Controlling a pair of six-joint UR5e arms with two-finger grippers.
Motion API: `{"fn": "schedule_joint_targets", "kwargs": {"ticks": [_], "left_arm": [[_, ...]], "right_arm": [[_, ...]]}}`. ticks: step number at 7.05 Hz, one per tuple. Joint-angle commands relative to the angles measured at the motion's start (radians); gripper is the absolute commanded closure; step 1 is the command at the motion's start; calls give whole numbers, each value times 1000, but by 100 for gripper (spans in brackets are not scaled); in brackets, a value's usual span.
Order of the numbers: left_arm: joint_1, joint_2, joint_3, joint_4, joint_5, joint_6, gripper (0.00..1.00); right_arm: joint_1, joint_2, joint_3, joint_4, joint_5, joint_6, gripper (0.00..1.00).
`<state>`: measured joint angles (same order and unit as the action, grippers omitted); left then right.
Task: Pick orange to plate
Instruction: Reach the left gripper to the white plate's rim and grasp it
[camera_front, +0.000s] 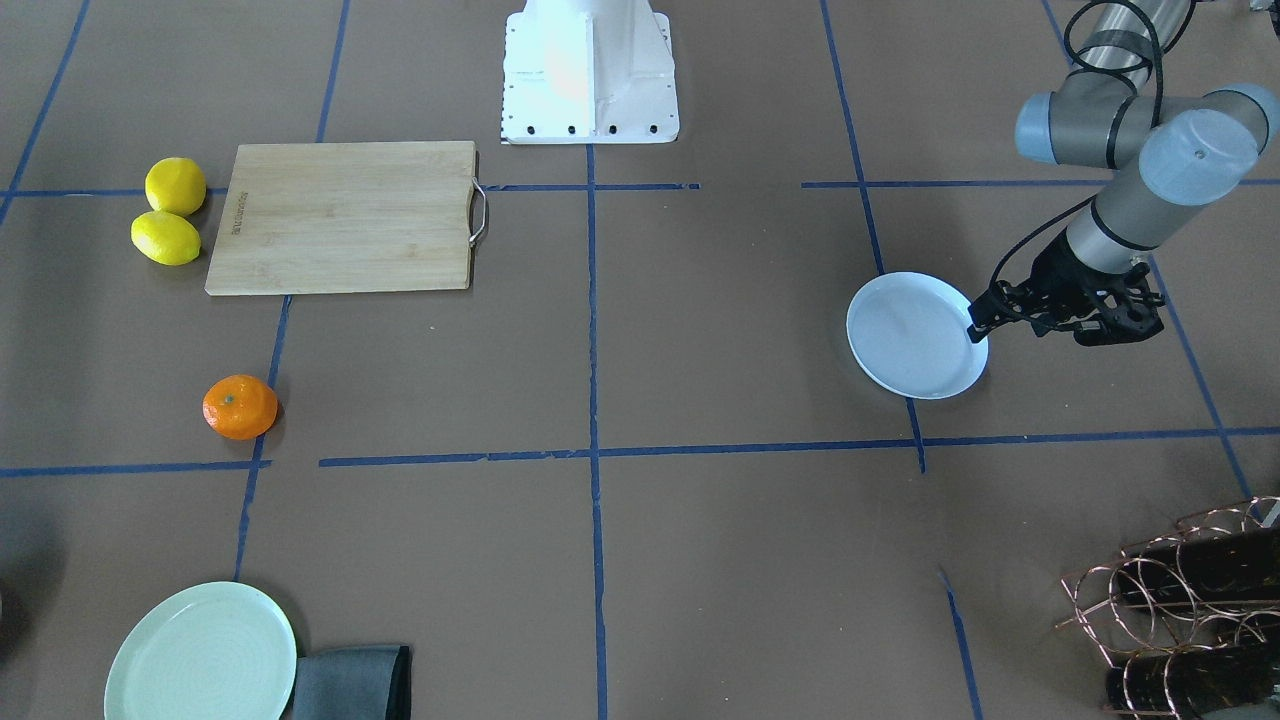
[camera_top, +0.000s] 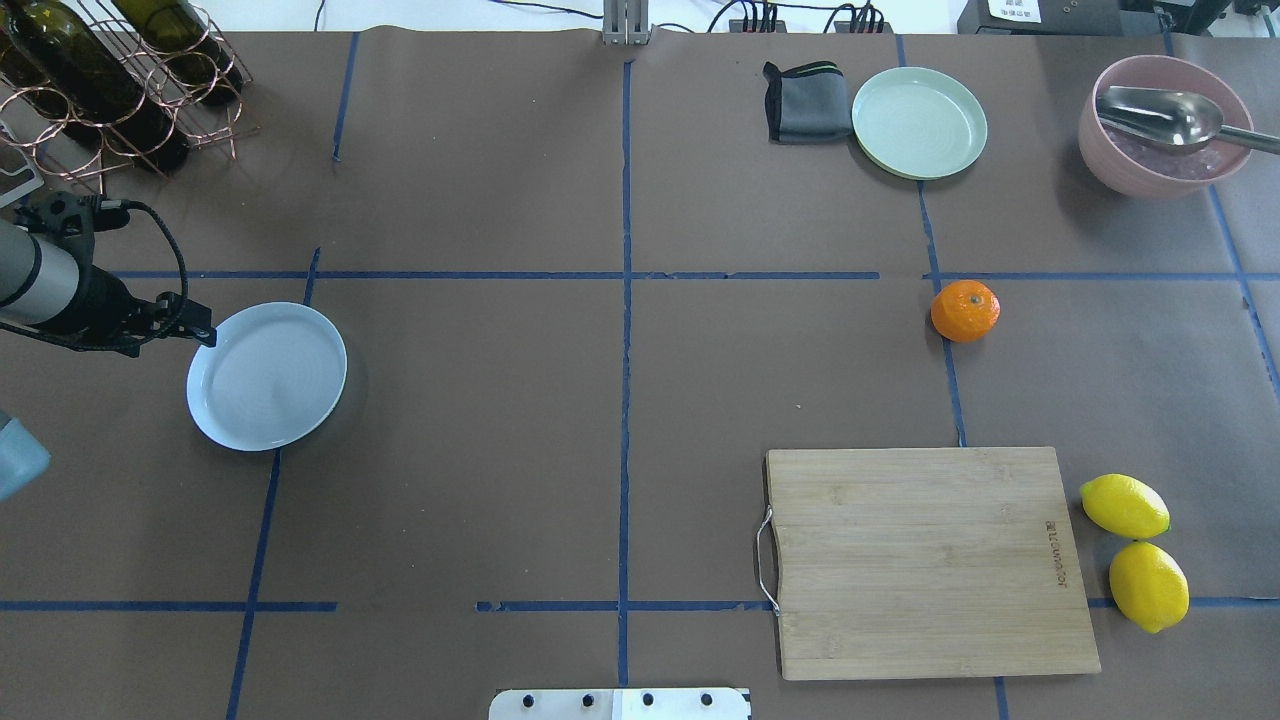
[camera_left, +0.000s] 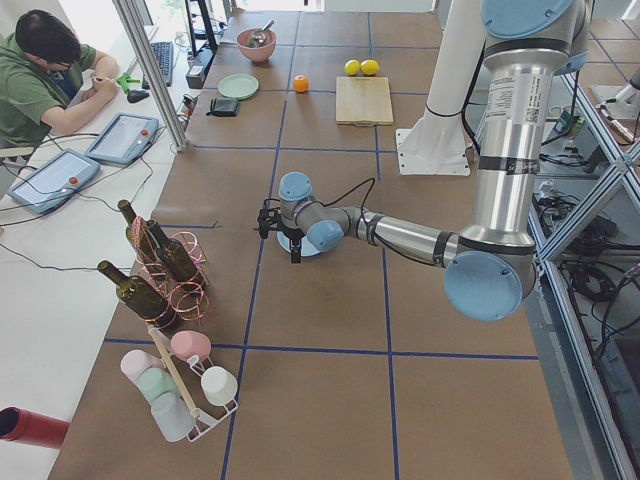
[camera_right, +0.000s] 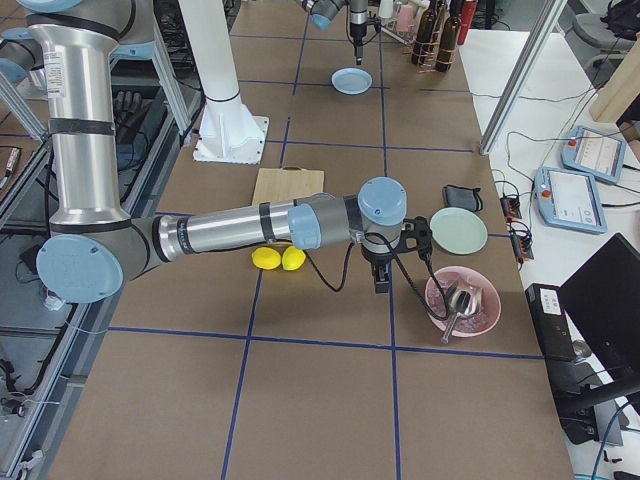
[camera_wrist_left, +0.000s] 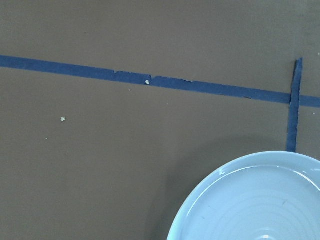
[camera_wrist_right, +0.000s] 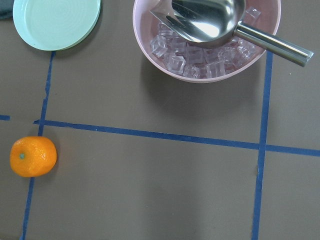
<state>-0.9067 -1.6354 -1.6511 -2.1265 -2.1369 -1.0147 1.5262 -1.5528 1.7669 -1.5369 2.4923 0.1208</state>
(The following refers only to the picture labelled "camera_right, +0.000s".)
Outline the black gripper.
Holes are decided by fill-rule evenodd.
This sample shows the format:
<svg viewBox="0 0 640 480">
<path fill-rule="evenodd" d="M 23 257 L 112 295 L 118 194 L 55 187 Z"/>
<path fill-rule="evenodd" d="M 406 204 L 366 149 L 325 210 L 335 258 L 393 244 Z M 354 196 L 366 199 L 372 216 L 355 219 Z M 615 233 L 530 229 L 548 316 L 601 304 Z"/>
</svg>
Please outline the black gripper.
<svg viewBox="0 0 640 480">
<path fill-rule="evenodd" d="M 348 35 L 351 44 L 354 47 L 354 57 L 357 65 L 361 65 L 363 61 L 363 45 L 367 33 L 367 25 L 365 23 L 356 24 L 348 23 Z"/>
<path fill-rule="evenodd" d="M 388 265 L 399 254 L 416 252 L 431 269 L 431 228 L 423 216 L 405 218 L 391 227 L 366 221 L 361 243 L 364 258 L 371 265 L 376 294 L 387 294 L 390 288 Z"/>
</svg>

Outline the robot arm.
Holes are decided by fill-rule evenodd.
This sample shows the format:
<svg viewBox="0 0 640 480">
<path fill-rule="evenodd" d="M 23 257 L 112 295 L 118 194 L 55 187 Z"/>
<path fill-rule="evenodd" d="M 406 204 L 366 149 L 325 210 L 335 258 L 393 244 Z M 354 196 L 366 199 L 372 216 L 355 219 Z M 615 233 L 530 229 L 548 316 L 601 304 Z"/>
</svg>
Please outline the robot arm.
<svg viewBox="0 0 640 480">
<path fill-rule="evenodd" d="M 298 4 L 309 16 L 312 23 L 320 30 L 326 30 L 334 18 L 347 9 L 347 38 L 353 50 L 355 63 L 363 62 L 365 36 L 370 24 L 368 2 L 365 0 L 297 0 Z"/>
<path fill-rule="evenodd" d="M 378 292 L 401 254 L 431 258 L 431 231 L 407 217 L 407 195 L 376 177 L 355 195 L 306 198 L 195 216 L 132 218 L 122 207 L 110 61 L 147 59 L 159 49 L 148 1 L 27 1 L 27 34 L 41 47 L 58 186 L 52 235 L 37 272 L 61 299 L 93 303 L 125 282 L 185 255 L 291 241 L 301 250 L 359 245 Z"/>
</svg>

